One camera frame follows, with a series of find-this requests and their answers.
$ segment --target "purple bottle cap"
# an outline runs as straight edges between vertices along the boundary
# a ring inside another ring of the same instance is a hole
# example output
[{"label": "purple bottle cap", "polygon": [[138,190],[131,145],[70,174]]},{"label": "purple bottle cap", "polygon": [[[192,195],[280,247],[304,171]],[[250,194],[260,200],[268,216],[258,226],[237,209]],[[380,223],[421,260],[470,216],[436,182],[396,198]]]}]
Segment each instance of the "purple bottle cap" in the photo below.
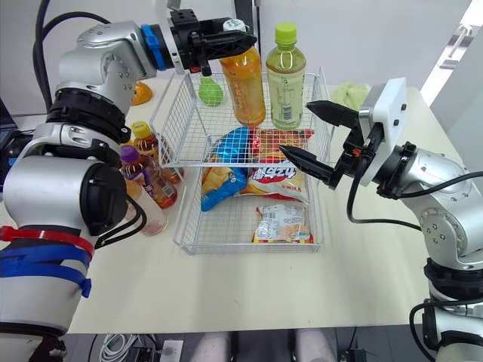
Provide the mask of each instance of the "purple bottle cap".
[{"label": "purple bottle cap", "polygon": [[134,146],[121,146],[121,161],[125,163],[136,162],[139,158],[139,152]]}]

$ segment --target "green object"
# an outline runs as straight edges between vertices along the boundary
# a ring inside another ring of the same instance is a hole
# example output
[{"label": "green object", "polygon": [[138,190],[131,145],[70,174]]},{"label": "green object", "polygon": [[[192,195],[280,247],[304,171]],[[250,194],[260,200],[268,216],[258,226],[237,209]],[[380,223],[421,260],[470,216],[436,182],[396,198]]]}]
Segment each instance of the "green object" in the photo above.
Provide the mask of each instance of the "green object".
[{"label": "green object", "polygon": [[297,42],[297,28],[294,23],[279,23],[275,27],[275,43],[290,45]]},{"label": "green object", "polygon": [[369,94],[366,84],[344,83],[331,94],[332,102],[358,111]]},{"label": "green object", "polygon": [[202,76],[198,95],[207,106],[219,106],[223,101],[223,91],[211,77]]},{"label": "green object", "polygon": [[275,28],[276,48],[266,58],[272,122],[279,130],[295,130],[303,114],[303,79],[306,60],[295,47],[297,29],[293,23]]}]

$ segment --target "red strap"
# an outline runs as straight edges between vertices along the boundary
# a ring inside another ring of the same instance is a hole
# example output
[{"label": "red strap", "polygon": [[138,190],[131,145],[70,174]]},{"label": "red strap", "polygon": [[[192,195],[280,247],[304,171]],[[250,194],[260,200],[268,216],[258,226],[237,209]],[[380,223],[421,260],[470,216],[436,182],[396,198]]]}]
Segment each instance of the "red strap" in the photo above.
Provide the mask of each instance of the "red strap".
[{"label": "red strap", "polygon": [[17,230],[11,226],[3,226],[0,229],[0,240],[3,241],[15,241],[15,239],[41,239],[49,241],[61,241],[66,244],[75,245],[88,252],[92,259],[94,255],[94,245],[89,241],[75,236],[72,234],[67,234],[66,232],[53,232],[50,230],[37,230],[37,229],[21,229]]}]

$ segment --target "blue chip bag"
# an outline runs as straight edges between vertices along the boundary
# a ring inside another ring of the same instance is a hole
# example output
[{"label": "blue chip bag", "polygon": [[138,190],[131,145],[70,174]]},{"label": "blue chip bag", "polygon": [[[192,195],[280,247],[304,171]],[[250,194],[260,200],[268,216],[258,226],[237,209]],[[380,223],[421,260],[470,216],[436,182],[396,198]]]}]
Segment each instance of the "blue chip bag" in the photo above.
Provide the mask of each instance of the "blue chip bag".
[{"label": "blue chip bag", "polygon": [[[220,139],[210,162],[243,163],[248,155],[248,127],[239,127]],[[202,174],[202,211],[247,187],[246,167],[206,167]]]}]

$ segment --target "green tea bottle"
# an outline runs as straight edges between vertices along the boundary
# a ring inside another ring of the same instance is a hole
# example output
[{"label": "green tea bottle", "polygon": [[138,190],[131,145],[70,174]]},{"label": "green tea bottle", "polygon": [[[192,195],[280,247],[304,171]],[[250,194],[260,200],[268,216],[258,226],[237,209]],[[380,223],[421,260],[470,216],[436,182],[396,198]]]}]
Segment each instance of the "green tea bottle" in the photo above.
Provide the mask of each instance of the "green tea bottle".
[{"label": "green tea bottle", "polygon": [[278,46],[266,58],[272,122],[279,130],[294,130],[302,121],[306,61],[303,53],[295,47],[296,42],[295,24],[278,24],[275,28]]}]

